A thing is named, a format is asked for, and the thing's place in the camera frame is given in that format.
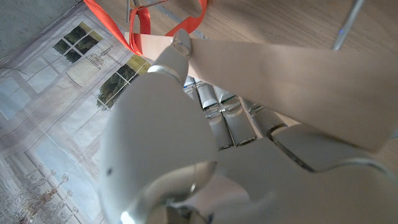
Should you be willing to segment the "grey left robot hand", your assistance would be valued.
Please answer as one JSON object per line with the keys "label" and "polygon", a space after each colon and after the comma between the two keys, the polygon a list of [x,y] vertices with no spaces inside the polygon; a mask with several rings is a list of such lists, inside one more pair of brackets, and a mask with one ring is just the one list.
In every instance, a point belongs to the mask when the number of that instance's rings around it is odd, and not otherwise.
{"label": "grey left robot hand", "polygon": [[[101,143],[110,223],[396,223],[397,176],[371,157],[397,131],[397,57],[138,35],[154,64]],[[296,120],[219,150],[188,76]]]}

